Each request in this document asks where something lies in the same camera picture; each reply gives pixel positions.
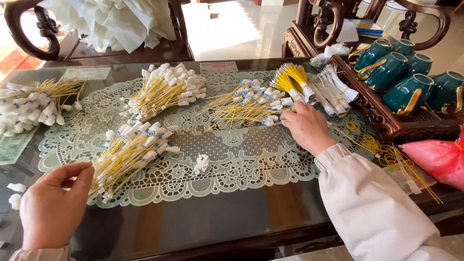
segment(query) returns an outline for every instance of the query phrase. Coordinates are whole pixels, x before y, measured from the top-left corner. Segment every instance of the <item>plastic bag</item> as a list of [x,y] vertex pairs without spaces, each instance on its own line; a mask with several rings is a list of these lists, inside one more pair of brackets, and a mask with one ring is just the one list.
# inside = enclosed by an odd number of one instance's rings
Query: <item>plastic bag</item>
[[311,58],[311,65],[315,68],[323,68],[334,54],[349,54],[351,48],[343,45],[344,43],[326,46],[324,53],[320,53]]
[[424,140],[399,147],[437,181],[464,191],[464,124],[455,142]]

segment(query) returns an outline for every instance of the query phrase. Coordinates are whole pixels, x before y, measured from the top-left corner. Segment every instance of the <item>left hand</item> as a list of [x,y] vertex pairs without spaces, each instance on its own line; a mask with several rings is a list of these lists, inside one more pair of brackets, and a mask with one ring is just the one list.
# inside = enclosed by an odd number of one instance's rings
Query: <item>left hand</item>
[[43,174],[26,191],[19,209],[23,250],[62,248],[68,244],[84,215],[93,173],[92,163],[60,166]]

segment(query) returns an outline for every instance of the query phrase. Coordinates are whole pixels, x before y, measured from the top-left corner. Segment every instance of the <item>hand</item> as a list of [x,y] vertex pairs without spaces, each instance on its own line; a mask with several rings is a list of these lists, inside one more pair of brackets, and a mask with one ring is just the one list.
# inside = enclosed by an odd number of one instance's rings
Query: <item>hand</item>
[[282,113],[280,119],[286,120],[284,126],[290,129],[296,142],[314,156],[337,144],[329,136],[324,115],[310,104],[295,102],[291,111]]
[[26,191],[19,208],[23,250],[62,248],[68,244],[84,215],[93,173],[92,163],[60,166],[43,174]]

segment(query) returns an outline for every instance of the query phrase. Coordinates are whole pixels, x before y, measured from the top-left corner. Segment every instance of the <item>chair armrest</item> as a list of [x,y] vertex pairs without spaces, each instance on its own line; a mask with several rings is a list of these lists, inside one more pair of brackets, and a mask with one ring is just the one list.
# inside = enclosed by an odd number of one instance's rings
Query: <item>chair armrest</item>
[[427,41],[416,44],[414,50],[425,50],[436,45],[439,41],[441,41],[441,39],[443,39],[443,37],[448,32],[451,23],[451,18],[449,14],[441,11],[438,8],[417,5],[409,2],[408,0],[395,0],[395,2],[412,11],[406,12],[405,20],[400,22],[400,31],[403,31],[403,35],[401,36],[402,39],[409,40],[409,35],[411,33],[416,32],[415,27],[417,26],[417,22],[414,22],[414,19],[416,17],[414,11],[419,13],[430,14],[438,19],[438,28],[436,33],[432,36],[432,38],[428,39]]
[[171,10],[171,20],[174,26],[176,38],[179,40],[180,49],[187,50],[187,26],[185,25],[184,13],[182,12],[181,2],[179,0],[168,0],[169,9]]
[[[317,48],[324,48],[327,45],[333,44],[342,30],[343,17],[345,11],[342,4],[339,4],[331,0],[309,0],[309,2],[315,6],[320,7],[319,13],[314,21],[314,45]],[[329,36],[323,40],[325,30],[327,29],[328,12],[332,11],[334,14],[334,25],[330,31]]]
[[[10,34],[13,40],[27,54],[40,60],[57,60],[59,56],[59,42],[55,34],[58,33],[58,29],[56,27],[56,22],[45,14],[45,9],[37,6],[37,4],[41,1],[42,0],[17,0],[6,2],[6,25],[10,29]],[[26,37],[21,27],[21,14],[31,8],[34,8],[34,12],[37,17],[37,28],[40,29],[40,35],[48,39],[50,46],[48,51],[40,50],[34,46],[34,44],[32,44],[32,42]]]

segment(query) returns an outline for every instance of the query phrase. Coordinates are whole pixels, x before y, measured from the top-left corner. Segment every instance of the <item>pink plastic bag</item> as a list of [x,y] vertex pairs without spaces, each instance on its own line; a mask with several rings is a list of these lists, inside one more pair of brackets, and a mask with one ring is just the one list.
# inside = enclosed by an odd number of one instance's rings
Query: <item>pink plastic bag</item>
[[464,124],[455,142],[424,140],[399,147],[437,181],[464,191]]

